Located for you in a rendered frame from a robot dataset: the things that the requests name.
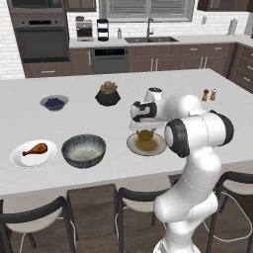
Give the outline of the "brown narrow base cupboard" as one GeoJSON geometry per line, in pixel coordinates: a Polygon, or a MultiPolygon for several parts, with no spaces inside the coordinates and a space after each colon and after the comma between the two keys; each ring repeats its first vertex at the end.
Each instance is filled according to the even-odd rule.
{"type": "Polygon", "coordinates": [[[70,61],[75,75],[91,75],[91,53],[89,49],[72,48],[70,51],[70,61]]]}

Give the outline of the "black and white stool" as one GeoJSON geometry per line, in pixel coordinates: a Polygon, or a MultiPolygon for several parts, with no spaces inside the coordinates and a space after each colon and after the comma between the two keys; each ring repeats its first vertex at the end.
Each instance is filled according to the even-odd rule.
{"type": "Polygon", "coordinates": [[[218,201],[220,201],[222,189],[226,189],[227,192],[225,193],[225,198],[222,204],[218,205],[217,211],[211,216],[211,226],[209,227],[210,232],[206,253],[211,253],[217,214],[223,212],[228,198],[230,197],[230,193],[241,196],[253,196],[253,174],[227,171],[221,175],[215,186],[215,193],[218,201]]]}
{"type": "Polygon", "coordinates": [[[5,199],[0,213],[0,233],[6,253],[13,253],[7,229],[28,236],[33,248],[35,232],[46,229],[59,218],[65,223],[70,253],[76,253],[77,232],[68,193],[5,199]]]}
{"type": "Polygon", "coordinates": [[[171,188],[168,176],[143,180],[121,181],[115,184],[115,233],[119,242],[119,253],[124,252],[124,208],[133,211],[151,212],[151,225],[155,224],[153,202],[156,197],[171,188]]]}

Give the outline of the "brown round plate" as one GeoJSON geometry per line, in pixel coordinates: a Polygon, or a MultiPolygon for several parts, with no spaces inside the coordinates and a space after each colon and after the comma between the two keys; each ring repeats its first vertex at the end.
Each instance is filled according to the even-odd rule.
{"type": "Polygon", "coordinates": [[[165,139],[155,133],[149,140],[142,141],[136,133],[132,134],[126,141],[130,151],[141,156],[155,156],[165,151],[167,144],[165,139]]]}

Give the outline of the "window with blinds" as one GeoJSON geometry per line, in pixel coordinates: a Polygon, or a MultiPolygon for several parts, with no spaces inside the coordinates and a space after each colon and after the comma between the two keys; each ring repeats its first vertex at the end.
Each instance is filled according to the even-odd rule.
{"type": "Polygon", "coordinates": [[[195,0],[99,0],[100,17],[111,23],[191,22],[195,0]]]}

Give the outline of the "succulent in black pot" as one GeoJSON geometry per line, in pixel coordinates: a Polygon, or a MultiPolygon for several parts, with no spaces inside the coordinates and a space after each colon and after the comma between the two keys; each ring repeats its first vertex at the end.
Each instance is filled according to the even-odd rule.
{"type": "Polygon", "coordinates": [[[101,87],[100,91],[97,93],[95,99],[102,106],[110,107],[115,105],[120,99],[118,86],[115,82],[106,81],[101,87]]]}

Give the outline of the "black wall oven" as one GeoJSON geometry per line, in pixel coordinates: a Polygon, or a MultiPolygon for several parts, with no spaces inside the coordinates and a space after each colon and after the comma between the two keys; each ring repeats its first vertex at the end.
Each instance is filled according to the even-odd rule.
{"type": "Polygon", "coordinates": [[[63,17],[15,15],[12,22],[23,63],[69,60],[68,35],[63,17]]]}

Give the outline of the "brown wall cupboard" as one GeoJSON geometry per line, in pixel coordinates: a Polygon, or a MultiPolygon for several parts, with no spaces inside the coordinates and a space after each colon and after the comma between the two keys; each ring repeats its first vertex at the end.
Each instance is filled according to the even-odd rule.
{"type": "Polygon", "coordinates": [[[64,0],[67,12],[95,12],[96,0],[64,0]]]}
{"type": "Polygon", "coordinates": [[[253,13],[253,0],[199,0],[198,10],[205,12],[253,13]]]}

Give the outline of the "brown drawer under oven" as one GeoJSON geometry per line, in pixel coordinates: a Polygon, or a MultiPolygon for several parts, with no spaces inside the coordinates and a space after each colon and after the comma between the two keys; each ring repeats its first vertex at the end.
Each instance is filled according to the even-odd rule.
{"type": "Polygon", "coordinates": [[[69,61],[24,63],[23,69],[27,78],[71,76],[74,73],[69,61]]]}

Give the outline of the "grey dishwasher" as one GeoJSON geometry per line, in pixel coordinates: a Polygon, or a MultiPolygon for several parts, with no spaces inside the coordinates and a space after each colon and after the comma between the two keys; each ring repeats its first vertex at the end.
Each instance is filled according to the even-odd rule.
{"type": "Polygon", "coordinates": [[[91,50],[94,74],[127,72],[127,50],[124,47],[100,47],[91,50]]]}

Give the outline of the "silver coffee machine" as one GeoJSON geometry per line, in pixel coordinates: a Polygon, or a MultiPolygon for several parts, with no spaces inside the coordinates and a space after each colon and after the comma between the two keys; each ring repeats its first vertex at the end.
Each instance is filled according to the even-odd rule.
{"type": "Polygon", "coordinates": [[[83,16],[75,18],[77,40],[79,42],[92,42],[93,38],[93,23],[91,20],[85,20],[83,16]]]}

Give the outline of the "brown base cupboards run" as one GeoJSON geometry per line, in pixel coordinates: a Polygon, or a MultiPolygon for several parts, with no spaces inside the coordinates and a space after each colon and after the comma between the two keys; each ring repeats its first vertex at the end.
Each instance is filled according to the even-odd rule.
{"type": "Polygon", "coordinates": [[[129,72],[153,72],[209,68],[225,76],[233,43],[190,43],[176,45],[140,45],[128,50],[129,72]]]}

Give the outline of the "grey bowl of blueberries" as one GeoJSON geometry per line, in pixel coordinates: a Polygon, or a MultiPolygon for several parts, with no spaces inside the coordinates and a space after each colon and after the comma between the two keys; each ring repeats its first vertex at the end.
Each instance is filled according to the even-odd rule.
{"type": "Polygon", "coordinates": [[[63,95],[50,95],[41,99],[40,104],[46,109],[56,112],[64,108],[68,103],[68,98],[63,95]]]}

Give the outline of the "white round plate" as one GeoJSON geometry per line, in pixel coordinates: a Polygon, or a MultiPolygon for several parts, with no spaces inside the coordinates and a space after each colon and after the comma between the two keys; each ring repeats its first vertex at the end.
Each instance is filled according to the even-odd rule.
{"type": "Polygon", "coordinates": [[[10,156],[10,161],[18,168],[35,168],[51,161],[56,153],[57,146],[55,143],[44,139],[32,140],[15,148],[10,156]],[[41,154],[31,153],[31,150],[40,143],[47,146],[47,152],[41,154]]]}

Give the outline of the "grey microwave oven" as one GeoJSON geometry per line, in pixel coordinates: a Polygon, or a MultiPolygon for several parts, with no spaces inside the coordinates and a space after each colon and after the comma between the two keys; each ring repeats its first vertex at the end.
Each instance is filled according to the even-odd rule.
{"type": "Polygon", "coordinates": [[[7,0],[11,13],[62,13],[61,0],[7,0]]]}

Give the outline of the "dark sink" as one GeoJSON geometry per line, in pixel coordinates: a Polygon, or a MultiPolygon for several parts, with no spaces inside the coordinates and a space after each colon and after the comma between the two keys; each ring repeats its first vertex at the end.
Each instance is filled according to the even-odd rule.
{"type": "Polygon", "coordinates": [[[154,38],[125,38],[128,43],[139,42],[178,42],[178,40],[172,37],[154,37],[154,38]]]}

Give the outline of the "brown chicken drumstick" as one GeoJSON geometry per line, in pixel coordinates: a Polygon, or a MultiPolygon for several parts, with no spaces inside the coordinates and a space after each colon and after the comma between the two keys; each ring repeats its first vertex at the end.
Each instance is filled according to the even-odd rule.
{"type": "Polygon", "coordinates": [[[23,155],[27,156],[27,155],[30,155],[30,154],[44,154],[46,152],[47,152],[47,145],[44,142],[41,142],[41,143],[35,145],[29,151],[24,151],[23,155]]]}

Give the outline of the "grey speckled bowl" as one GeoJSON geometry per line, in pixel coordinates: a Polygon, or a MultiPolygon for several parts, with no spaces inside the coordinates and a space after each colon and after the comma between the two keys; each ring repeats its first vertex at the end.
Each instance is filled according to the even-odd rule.
{"type": "Polygon", "coordinates": [[[61,154],[72,167],[86,169],[102,161],[106,148],[106,142],[100,136],[78,134],[70,137],[62,144],[61,154]]]}

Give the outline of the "dark tap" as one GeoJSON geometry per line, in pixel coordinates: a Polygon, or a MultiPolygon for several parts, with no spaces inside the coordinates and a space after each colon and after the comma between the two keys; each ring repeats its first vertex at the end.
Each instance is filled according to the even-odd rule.
{"type": "Polygon", "coordinates": [[[153,22],[154,20],[152,18],[148,18],[147,20],[147,30],[146,30],[146,37],[149,39],[150,35],[153,35],[153,30],[150,30],[150,24],[153,22]]]}

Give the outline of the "brown corner base cupboards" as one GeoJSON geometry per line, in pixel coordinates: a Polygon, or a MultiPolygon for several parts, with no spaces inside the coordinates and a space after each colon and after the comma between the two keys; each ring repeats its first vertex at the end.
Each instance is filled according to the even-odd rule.
{"type": "Polygon", "coordinates": [[[235,44],[227,78],[253,94],[253,47],[235,44]]]}

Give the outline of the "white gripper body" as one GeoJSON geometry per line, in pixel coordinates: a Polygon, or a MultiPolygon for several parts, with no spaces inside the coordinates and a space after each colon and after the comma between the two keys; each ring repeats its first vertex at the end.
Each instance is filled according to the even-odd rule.
{"type": "Polygon", "coordinates": [[[137,132],[141,130],[152,130],[157,129],[165,126],[164,121],[158,121],[158,122],[135,122],[134,120],[130,121],[129,129],[132,132],[137,132]]]}

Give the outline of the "brown avocado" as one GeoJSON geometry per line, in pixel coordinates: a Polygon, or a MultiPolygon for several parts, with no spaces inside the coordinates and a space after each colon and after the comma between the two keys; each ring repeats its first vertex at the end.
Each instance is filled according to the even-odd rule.
{"type": "Polygon", "coordinates": [[[151,130],[141,130],[138,134],[139,141],[148,141],[153,137],[153,132],[151,130]]]}

